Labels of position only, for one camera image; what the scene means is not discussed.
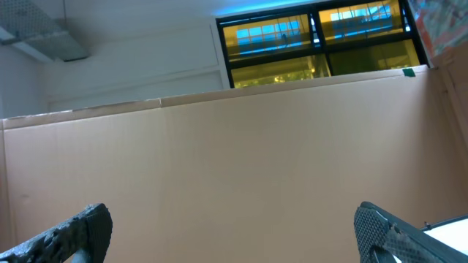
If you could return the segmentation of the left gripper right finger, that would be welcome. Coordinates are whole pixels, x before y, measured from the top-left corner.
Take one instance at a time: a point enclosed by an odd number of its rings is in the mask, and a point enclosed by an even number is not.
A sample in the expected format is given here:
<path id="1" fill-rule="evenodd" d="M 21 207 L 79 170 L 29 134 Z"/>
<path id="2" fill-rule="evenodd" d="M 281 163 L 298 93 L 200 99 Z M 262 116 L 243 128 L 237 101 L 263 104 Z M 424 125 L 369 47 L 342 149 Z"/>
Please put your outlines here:
<path id="1" fill-rule="evenodd" d="M 360 259 L 376 262 L 467 263 L 467 216 L 418 229 L 371 202 L 362 202 L 354 216 Z"/>

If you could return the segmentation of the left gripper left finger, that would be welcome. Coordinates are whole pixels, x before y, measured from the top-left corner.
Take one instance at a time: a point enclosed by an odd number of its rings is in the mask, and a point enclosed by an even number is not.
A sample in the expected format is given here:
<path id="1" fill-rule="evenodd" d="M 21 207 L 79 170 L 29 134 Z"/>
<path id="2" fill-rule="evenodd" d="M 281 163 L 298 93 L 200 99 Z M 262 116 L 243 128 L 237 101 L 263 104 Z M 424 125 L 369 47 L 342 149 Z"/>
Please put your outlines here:
<path id="1" fill-rule="evenodd" d="M 103 263 L 110 246 L 113 221 L 102 204 L 88 205 L 77 215 L 1 253 L 7 263 Z"/>

